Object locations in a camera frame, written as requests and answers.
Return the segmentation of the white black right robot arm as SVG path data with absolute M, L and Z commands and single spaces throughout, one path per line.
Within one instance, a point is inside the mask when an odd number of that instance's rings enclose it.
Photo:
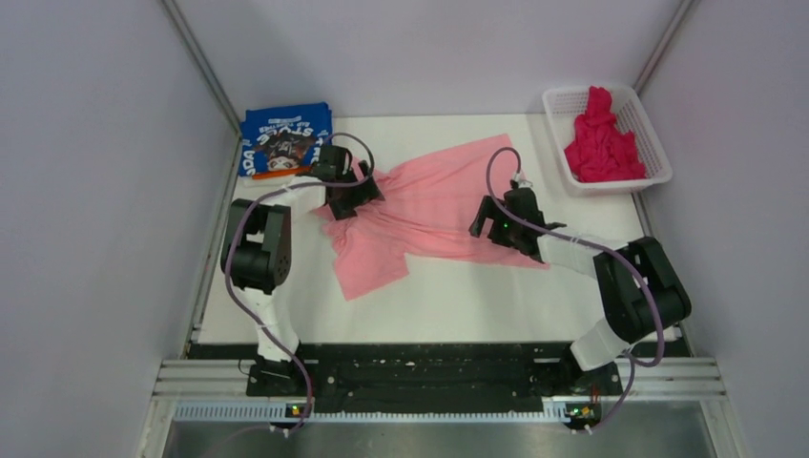
M 567 268 L 598 287 L 604 316 L 565 350 L 562 386 L 584 393 L 598 370 L 641 339 L 663 336 L 692 312 L 691 300 L 660 242 L 586 239 L 565 224 L 546 222 L 530 188 L 513 188 L 502 198 L 484 196 L 469 233 L 515 250 L 535 263 Z

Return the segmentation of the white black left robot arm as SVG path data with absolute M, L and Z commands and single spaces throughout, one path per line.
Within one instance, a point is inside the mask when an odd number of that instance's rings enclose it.
M 356 160 L 347 148 L 327 145 L 278 189 L 230 204 L 220 250 L 225 287 L 259 336 L 255 370 L 283 394 L 300 391 L 306 379 L 296 355 L 300 339 L 274 301 L 292 272 L 293 223 L 321 208 L 336 220 L 356 217 L 359 207 L 383 197 L 374 171 L 374 156 Z

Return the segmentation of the light pink t-shirt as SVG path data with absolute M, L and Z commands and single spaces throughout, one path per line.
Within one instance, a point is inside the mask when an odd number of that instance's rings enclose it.
M 409 271 L 406 256 L 482 264 L 543 268 L 543 263 L 468 232 L 490 180 L 502 195 L 516 168 L 515 158 L 491 156 L 511 146 L 501 134 L 406 161 L 374 177 L 382 199 L 361 206 L 356 216 L 337 220 L 323 206 L 324 219 L 337 258 L 334 269 L 344 298 L 356 300 Z

